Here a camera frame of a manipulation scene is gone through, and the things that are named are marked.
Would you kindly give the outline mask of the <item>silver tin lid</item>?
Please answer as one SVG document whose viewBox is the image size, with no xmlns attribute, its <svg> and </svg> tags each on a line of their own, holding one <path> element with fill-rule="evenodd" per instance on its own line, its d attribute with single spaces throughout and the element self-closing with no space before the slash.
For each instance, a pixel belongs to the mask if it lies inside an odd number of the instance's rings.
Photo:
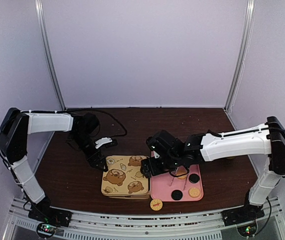
<svg viewBox="0 0 285 240">
<path fill-rule="evenodd" d="M 141 173 L 141 161 L 147 158 L 144 155 L 108 156 L 108 171 L 102 175 L 101 193 L 117 196 L 149 193 L 149 179 Z"/>
</svg>

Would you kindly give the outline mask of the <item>metal tongs white handle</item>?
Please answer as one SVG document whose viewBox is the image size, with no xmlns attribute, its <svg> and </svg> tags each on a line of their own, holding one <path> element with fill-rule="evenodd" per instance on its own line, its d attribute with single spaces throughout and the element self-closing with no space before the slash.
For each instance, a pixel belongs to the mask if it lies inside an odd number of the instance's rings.
<svg viewBox="0 0 285 240">
<path fill-rule="evenodd" d="M 186 170 L 185 168 L 177 168 L 173 174 L 173 177 L 171 179 L 169 186 L 171 187 L 175 180 L 185 180 L 184 187 L 183 187 L 183 189 L 185 189 L 186 184 L 187 184 L 187 177 L 189 176 L 189 173 L 190 172 Z"/>
</svg>

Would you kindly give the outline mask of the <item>clock face round cookie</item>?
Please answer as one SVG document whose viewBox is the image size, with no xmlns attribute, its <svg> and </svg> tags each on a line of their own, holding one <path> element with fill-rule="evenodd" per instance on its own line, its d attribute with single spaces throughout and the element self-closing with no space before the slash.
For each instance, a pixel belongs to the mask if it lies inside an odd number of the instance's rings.
<svg viewBox="0 0 285 240">
<path fill-rule="evenodd" d="M 149 206 L 153 211 L 160 211 L 163 208 L 163 202 L 160 199 L 153 199 Z"/>
</svg>

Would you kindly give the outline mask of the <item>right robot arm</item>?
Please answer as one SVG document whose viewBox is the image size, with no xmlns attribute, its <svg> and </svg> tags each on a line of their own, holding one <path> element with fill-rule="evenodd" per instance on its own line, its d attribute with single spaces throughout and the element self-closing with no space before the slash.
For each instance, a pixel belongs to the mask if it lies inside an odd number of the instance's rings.
<svg viewBox="0 0 285 240">
<path fill-rule="evenodd" d="M 264 171 L 247 192 L 244 205 L 238 208 L 244 221 L 262 209 L 268 195 L 285 176 L 285 129 L 275 116 L 251 128 L 222 133 L 208 130 L 190 135 L 185 141 L 161 130 L 149 137 L 146 145 L 154 153 L 141 161 L 140 171 L 147 178 L 223 158 L 266 155 Z"/>
</svg>

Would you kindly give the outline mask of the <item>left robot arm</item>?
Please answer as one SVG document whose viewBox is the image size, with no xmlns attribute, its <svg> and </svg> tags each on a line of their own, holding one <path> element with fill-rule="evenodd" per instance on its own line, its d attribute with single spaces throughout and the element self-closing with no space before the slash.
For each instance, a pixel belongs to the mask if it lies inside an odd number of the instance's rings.
<svg viewBox="0 0 285 240">
<path fill-rule="evenodd" d="M 111 137 L 94 140 L 92 132 L 100 122 L 96 115 L 77 115 L 68 111 L 8 109 L 0 125 L 0 157 L 32 204 L 31 210 L 43 222 L 50 222 L 55 212 L 28 161 L 29 136 L 38 133 L 65 132 L 84 153 L 89 165 L 106 172 L 106 158 L 101 147 L 113 143 Z"/>
</svg>

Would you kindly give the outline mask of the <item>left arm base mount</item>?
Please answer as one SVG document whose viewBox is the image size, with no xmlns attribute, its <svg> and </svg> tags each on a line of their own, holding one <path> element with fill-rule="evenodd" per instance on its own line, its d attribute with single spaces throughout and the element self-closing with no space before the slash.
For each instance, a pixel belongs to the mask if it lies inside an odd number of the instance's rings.
<svg viewBox="0 0 285 240">
<path fill-rule="evenodd" d="M 60 210 L 56 208 L 50 208 L 48 214 L 40 213 L 35 208 L 32 208 L 28 213 L 30 219 L 36 220 L 42 223 L 48 223 L 57 227 L 68 227 L 72 218 L 72 212 L 67 210 Z"/>
</svg>

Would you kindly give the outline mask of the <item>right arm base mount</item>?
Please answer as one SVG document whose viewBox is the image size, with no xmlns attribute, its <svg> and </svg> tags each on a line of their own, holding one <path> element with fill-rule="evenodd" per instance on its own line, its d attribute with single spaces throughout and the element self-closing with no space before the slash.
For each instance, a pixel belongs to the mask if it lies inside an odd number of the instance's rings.
<svg viewBox="0 0 285 240">
<path fill-rule="evenodd" d="M 245 210 L 240 207 L 224 210 L 221 212 L 221 216 L 225 226 L 232 226 L 262 218 L 265 213 L 262 209 L 256 211 L 254 209 Z"/>
</svg>

